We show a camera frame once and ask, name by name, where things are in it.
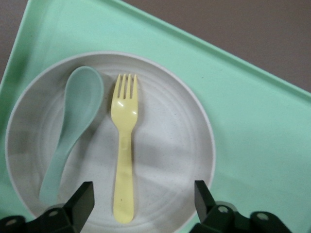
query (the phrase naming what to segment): plate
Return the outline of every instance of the plate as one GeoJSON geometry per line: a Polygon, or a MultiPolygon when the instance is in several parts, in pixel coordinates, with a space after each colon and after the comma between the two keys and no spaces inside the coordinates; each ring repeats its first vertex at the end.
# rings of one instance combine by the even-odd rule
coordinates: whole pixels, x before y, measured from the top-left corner
{"type": "Polygon", "coordinates": [[[192,91],[173,73],[148,59],[116,51],[80,54],[39,74],[11,113],[5,152],[11,182],[37,217],[48,206],[39,190],[61,131],[66,81],[91,66],[104,81],[103,104],[66,163],[58,202],[84,181],[94,182],[95,207],[82,232],[161,233],[184,228],[196,215],[194,181],[211,185],[215,144],[209,119],[192,91]],[[129,224],[113,217],[118,131],[110,116],[117,75],[138,76],[138,121],[133,130],[135,214],[129,224]]]}

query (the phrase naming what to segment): spoon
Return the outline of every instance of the spoon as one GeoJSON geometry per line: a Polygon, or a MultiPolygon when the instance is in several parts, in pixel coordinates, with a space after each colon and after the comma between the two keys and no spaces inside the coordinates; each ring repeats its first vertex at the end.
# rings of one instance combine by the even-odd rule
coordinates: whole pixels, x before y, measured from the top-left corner
{"type": "Polygon", "coordinates": [[[95,118],[102,104],[103,94],[102,77],[91,67],[79,67],[68,78],[62,130],[39,193],[39,199],[43,203],[57,203],[65,163],[74,144],[95,118]]]}

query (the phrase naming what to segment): brown table surface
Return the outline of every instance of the brown table surface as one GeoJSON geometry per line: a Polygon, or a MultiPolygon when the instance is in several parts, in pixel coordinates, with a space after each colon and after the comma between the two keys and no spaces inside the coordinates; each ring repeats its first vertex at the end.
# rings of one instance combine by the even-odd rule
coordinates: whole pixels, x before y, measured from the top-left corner
{"type": "MultiPolygon", "coordinates": [[[[125,0],[311,92],[311,1],[125,0]]],[[[27,0],[1,0],[2,79],[27,0]]]]}

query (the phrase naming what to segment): green tray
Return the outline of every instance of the green tray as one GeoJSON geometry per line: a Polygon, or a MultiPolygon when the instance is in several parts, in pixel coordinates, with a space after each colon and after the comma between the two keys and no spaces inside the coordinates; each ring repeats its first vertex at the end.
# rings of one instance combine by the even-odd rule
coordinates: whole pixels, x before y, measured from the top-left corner
{"type": "Polygon", "coordinates": [[[193,90],[214,130],[216,200],[245,216],[272,212],[296,233],[311,231],[311,94],[117,0],[28,2],[0,86],[0,218],[31,219],[4,155],[17,98],[50,65],[97,50],[151,59],[193,90]]]}

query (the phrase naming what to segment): yellow fork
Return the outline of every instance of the yellow fork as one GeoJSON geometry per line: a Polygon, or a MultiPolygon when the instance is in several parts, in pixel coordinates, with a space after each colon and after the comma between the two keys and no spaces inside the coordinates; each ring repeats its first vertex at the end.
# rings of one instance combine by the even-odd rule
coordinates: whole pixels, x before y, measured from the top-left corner
{"type": "Polygon", "coordinates": [[[125,74],[122,78],[121,75],[119,75],[112,97],[111,118],[119,131],[119,153],[113,215],[120,223],[129,223],[134,216],[131,134],[136,125],[137,117],[137,77],[135,75],[132,81],[132,77],[129,75],[126,81],[125,74]]]}

